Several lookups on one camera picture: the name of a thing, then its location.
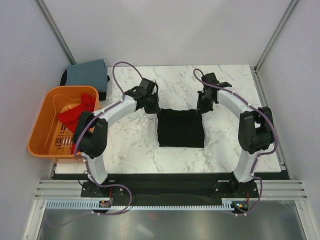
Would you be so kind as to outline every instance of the white wall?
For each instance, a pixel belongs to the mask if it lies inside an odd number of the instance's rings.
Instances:
[[[302,0],[260,70],[288,169],[320,227],[320,1]]]
[[[75,60],[255,65],[290,0],[43,0]]]
[[[68,65],[33,0],[0,7],[0,239],[22,239],[40,178],[49,161],[27,142],[45,93]]]

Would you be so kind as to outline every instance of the orange basket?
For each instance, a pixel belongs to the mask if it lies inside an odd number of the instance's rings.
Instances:
[[[81,103],[81,94],[95,98],[94,110],[99,110],[99,94],[92,86],[58,86],[44,98],[28,142],[29,152],[40,158],[73,159],[73,133],[58,120],[58,114]]]

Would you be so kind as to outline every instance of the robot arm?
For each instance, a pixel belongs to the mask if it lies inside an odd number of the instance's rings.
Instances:
[[[120,104],[113,103],[94,112],[83,112],[73,135],[73,142],[76,143],[87,124],[95,116],[100,115],[90,126],[94,127],[93,132],[87,131],[78,147],[82,156],[87,159],[91,174],[99,184],[108,177],[102,156],[107,147],[108,128],[124,116],[141,108],[144,108],[147,114],[156,114],[160,111],[158,85],[153,81],[143,78],[139,86],[135,86],[124,94]]]
[[[213,103],[220,103],[239,119],[238,141],[242,150],[231,176],[232,188],[236,190],[253,181],[257,155],[267,150],[275,139],[265,119],[236,97],[233,94],[234,88],[228,82],[220,83],[214,73],[206,74],[201,79],[220,89],[204,85],[203,90],[198,92],[197,110],[206,113],[213,110]],[[268,107],[259,110],[273,123],[272,112]]]

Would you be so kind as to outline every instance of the marble table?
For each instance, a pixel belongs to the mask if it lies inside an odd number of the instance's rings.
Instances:
[[[202,84],[193,77],[193,69],[216,74],[220,82],[227,81],[245,99],[260,106],[258,93],[248,65],[206,66],[144,66],[141,74],[159,86],[159,105],[162,109],[189,110],[197,106]],[[121,93],[111,81],[105,107],[116,102]],[[116,78],[126,91],[139,85],[140,78],[131,67],[117,67]],[[122,118],[109,128],[108,142],[103,153],[108,173],[220,173],[235,169],[241,152],[238,143],[239,120],[221,104],[202,115],[205,132],[204,148],[159,147],[157,116],[140,109]],[[58,163],[56,174],[83,173],[83,163]],[[280,172],[276,154],[262,156],[257,172]]]

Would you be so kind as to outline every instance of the metal floor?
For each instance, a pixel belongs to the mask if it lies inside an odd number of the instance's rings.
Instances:
[[[46,210],[57,225],[84,212]],[[117,216],[89,214],[60,228],[42,226],[39,240],[306,239],[294,201],[262,201],[251,214],[238,217],[219,211],[132,210]]]

